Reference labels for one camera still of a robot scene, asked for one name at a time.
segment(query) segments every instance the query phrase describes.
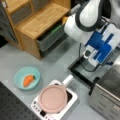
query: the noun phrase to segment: cable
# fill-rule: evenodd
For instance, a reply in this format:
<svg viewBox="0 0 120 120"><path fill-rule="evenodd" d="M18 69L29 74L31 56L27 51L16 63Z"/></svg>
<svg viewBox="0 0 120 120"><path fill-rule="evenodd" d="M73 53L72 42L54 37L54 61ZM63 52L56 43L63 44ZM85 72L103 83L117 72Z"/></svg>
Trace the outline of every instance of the cable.
<svg viewBox="0 0 120 120"><path fill-rule="evenodd" d="M80 43L80 45L79 45L79 61L80 61L80 52L81 52L81 43ZM98 67L99 67L99 65L100 64L98 64L93 70L88 70L88 69L86 69L85 67L84 67L84 65L82 64L82 62L80 61L80 64L81 64L81 66L83 67L83 69L84 70L86 70L87 72L94 72Z"/></svg>

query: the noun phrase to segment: orange food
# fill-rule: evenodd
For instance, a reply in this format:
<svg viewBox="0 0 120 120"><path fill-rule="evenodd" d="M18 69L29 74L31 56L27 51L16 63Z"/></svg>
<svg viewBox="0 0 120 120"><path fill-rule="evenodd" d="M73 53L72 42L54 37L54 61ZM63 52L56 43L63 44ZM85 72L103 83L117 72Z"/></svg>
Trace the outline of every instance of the orange food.
<svg viewBox="0 0 120 120"><path fill-rule="evenodd" d="M28 75L24 78L23 86L27 87L35 79L34 75Z"/></svg>

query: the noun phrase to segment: wooden drawer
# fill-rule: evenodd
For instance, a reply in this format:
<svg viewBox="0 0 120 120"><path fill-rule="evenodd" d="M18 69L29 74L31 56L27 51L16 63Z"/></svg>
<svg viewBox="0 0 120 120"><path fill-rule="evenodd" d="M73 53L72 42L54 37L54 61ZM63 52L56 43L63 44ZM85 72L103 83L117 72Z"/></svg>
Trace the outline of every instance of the wooden drawer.
<svg viewBox="0 0 120 120"><path fill-rule="evenodd" d="M25 6L21 7L20 9L12 13L11 19L14 24L18 24L25 18L29 17L31 14L32 14L31 6L30 4L26 4Z"/></svg>
<svg viewBox="0 0 120 120"><path fill-rule="evenodd" d="M32 0L34 11L38 11L49 3L50 0Z"/></svg>
<svg viewBox="0 0 120 120"><path fill-rule="evenodd" d="M57 23L37 39L39 49L44 52L49 49L64 34L64 26Z"/></svg>

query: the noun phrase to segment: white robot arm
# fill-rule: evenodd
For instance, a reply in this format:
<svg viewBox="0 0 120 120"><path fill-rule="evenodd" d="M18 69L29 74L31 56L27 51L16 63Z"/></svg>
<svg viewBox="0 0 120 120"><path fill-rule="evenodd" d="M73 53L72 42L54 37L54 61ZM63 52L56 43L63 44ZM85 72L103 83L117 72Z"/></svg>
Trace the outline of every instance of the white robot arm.
<svg viewBox="0 0 120 120"><path fill-rule="evenodd" d="M68 36L86 47L83 55L93 66L102 64L120 42L120 30L114 24L96 31L102 20L103 2L90 0L83 4L76 14L68 18L64 28Z"/></svg>

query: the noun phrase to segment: black base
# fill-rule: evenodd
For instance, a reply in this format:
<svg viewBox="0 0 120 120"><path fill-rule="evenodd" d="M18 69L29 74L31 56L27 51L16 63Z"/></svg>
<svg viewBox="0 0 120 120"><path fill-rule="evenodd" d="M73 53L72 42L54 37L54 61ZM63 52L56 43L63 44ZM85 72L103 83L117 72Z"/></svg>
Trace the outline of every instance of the black base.
<svg viewBox="0 0 120 120"><path fill-rule="evenodd" d="M87 79L84 75L82 75L80 72L78 72L75 68L81 65L85 61L84 57L81 57L80 59L77 58L69 67L68 69L71 71L73 75L79 78L79 80L83 81L86 85L89 86L90 92L89 95L91 95L92 90L94 88L94 85L98 82L100 78L96 77L93 82L91 82L89 79Z"/></svg>

